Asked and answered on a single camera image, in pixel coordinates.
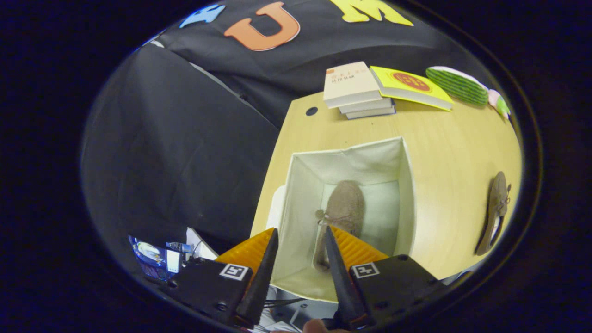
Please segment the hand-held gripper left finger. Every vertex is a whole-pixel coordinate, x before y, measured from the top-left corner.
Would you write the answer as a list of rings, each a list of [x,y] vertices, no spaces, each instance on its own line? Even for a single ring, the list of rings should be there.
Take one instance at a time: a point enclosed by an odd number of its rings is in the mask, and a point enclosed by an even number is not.
[[[264,310],[278,245],[278,230],[270,228],[217,259],[191,259],[166,282],[165,295],[211,320],[251,329]]]

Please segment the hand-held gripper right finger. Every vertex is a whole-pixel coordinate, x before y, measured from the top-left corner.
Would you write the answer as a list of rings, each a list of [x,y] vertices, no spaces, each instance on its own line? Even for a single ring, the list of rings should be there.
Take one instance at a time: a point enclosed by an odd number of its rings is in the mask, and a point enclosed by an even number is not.
[[[446,285],[410,256],[389,257],[334,226],[324,231],[343,327],[370,330],[405,322],[444,295]]]

